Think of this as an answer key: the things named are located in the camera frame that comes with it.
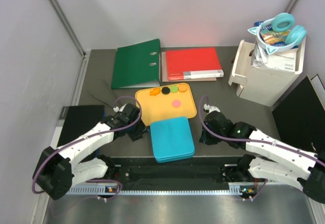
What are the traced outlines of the yellow plastic tray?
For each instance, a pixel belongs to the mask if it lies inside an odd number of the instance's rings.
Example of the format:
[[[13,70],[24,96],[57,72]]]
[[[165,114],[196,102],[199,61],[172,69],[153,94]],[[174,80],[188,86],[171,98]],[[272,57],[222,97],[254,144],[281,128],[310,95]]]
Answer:
[[[186,92],[177,91],[176,93],[162,94],[163,87],[179,86],[186,84],[188,89]],[[136,100],[142,108],[142,121],[146,126],[150,126],[153,122],[176,118],[186,117],[194,118],[197,114],[196,105],[192,96],[191,88],[187,83],[177,83],[172,85],[160,86],[160,93],[156,96],[150,96],[149,93],[154,88],[141,89],[135,93]],[[172,102],[179,100],[181,106],[174,108]]]

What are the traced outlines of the metal kitchen tongs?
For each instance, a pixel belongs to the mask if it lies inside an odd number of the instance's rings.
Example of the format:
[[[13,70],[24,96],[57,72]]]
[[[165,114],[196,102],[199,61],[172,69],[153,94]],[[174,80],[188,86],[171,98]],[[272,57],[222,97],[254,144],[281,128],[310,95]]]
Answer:
[[[111,109],[116,107],[114,102],[117,99],[117,95],[105,79],[101,79],[99,88],[88,88],[86,91],[88,95],[103,103],[105,106]]]

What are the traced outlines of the teal tin lid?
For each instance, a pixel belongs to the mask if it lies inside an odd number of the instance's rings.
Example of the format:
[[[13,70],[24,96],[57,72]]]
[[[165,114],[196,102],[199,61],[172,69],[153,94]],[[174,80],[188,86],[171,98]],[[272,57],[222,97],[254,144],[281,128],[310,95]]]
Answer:
[[[154,122],[150,125],[154,158],[195,154],[194,141],[186,117]]]

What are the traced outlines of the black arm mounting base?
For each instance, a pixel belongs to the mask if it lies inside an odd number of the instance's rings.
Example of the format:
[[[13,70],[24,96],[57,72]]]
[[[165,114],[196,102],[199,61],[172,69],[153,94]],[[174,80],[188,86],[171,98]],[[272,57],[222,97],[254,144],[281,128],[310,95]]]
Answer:
[[[153,157],[111,157],[105,178],[123,183],[140,179],[206,179],[217,183],[255,182],[247,171],[239,170],[239,156],[195,156],[158,163]]]

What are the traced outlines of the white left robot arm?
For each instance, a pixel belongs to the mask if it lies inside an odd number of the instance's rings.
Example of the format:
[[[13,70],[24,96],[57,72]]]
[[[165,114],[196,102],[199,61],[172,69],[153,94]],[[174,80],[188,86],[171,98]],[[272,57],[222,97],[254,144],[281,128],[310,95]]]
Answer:
[[[132,141],[141,139],[146,131],[141,116],[140,106],[124,104],[72,142],[44,149],[32,176],[33,193],[46,193],[58,200],[75,185],[95,179],[111,181],[115,169],[108,157],[101,155],[89,161],[85,158],[125,135]]]

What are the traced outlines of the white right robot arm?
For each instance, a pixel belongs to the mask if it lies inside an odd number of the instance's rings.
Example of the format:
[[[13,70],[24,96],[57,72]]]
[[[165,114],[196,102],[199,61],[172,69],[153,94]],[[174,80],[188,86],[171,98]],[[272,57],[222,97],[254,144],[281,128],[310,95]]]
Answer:
[[[226,142],[230,147],[248,152],[237,163],[237,175],[272,180],[292,186],[306,196],[324,203],[324,152],[310,152],[274,139],[245,122],[233,123],[221,111],[203,105],[206,117],[200,117],[200,142],[215,145]]]

